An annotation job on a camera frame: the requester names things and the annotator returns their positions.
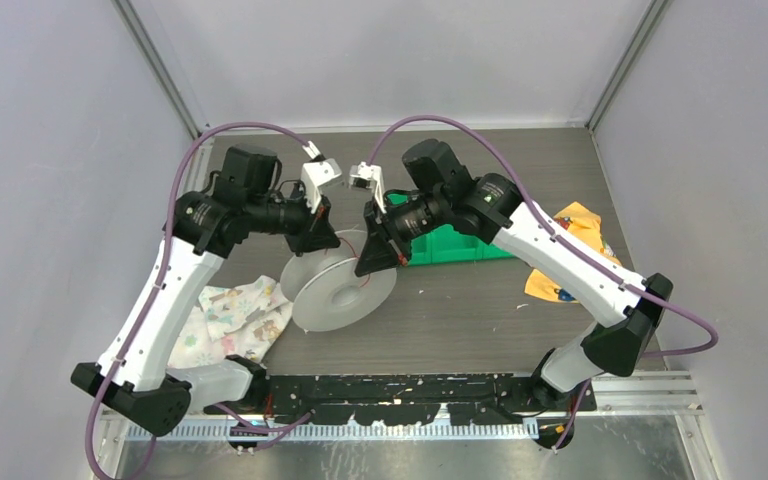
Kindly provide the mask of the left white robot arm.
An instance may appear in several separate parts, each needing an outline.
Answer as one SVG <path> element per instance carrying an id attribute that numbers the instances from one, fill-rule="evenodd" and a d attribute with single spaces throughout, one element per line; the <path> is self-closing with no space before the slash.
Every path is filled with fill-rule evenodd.
<path id="1" fill-rule="evenodd" d="M 342 171 L 314 146 L 305 150 L 311 159 L 288 196 L 280 190 L 277 154 L 240 144 L 227 150 L 204 189 L 175 200 L 137 304 L 107 351 L 76 365 L 73 385 L 155 437 L 172 432 L 191 411 L 230 402 L 253 414 L 265 405 L 266 370 L 253 360 L 229 354 L 185 369 L 171 369 L 168 361 L 199 294 L 250 234 L 281 235 L 297 256 L 339 246 L 323 192 L 341 184 Z"/>

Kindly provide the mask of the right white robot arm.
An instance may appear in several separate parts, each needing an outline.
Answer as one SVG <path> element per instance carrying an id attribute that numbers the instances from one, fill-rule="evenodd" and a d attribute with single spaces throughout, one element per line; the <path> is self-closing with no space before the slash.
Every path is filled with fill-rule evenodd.
<path id="1" fill-rule="evenodd" d="M 666 277 L 644 278 L 607 259 L 526 201 L 508 178 L 472 176 L 445 142 L 423 140 L 402 163 L 415 188 L 399 204 L 386 200 L 379 166 L 362 162 L 350 170 L 351 186 L 373 194 L 364 206 L 367 239 L 356 276 L 407 265 L 413 240 L 450 225 L 540 271 L 594 318 L 581 335 L 541 359 L 526 383 L 533 404 L 556 410 L 594 376 L 633 373 L 663 313 L 648 297 L 668 299 Z"/>

